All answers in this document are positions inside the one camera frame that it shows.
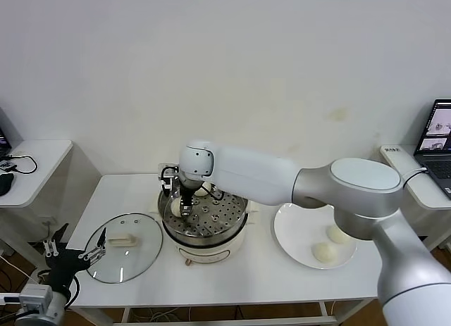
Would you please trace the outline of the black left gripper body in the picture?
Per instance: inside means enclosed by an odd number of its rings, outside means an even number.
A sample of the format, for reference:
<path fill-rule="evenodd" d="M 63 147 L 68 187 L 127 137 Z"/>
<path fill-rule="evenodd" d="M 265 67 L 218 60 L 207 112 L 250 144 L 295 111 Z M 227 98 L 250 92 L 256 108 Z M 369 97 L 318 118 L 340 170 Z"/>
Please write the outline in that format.
<path fill-rule="evenodd" d="M 46 284 L 53 292 L 60 294 L 69 294 L 75 274 L 89 267 L 89 261 L 85 259 L 83 251 L 72 249 L 59 251 L 57 256 L 47 256 L 46 264 L 50 268 Z"/>

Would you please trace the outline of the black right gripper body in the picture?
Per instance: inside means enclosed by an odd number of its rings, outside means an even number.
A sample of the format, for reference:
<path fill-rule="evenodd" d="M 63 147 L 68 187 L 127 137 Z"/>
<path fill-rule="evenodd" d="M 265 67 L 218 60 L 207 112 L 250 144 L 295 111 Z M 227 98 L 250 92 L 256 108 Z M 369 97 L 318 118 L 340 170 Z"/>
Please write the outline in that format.
<path fill-rule="evenodd" d="M 196 192 L 196 182 L 189 179 L 179 179 L 180 196 L 184 204 L 192 204 L 194 193 Z"/>

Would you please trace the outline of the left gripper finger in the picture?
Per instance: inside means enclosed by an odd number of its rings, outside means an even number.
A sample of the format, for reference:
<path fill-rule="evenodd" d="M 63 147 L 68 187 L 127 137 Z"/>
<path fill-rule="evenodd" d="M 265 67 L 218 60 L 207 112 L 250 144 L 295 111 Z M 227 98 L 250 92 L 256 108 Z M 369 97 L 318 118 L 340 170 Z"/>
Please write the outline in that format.
<path fill-rule="evenodd" d="M 69 224 L 65 223 L 60 229 L 55 231 L 50 238 L 43 241 L 44 253 L 46 257 L 57 257 L 59 255 L 58 246 L 68 226 Z"/>
<path fill-rule="evenodd" d="M 93 249 L 86 251 L 78 256 L 80 260 L 88 262 L 90 265 L 94 265 L 99 261 L 106 253 L 106 228 L 104 227 Z"/>

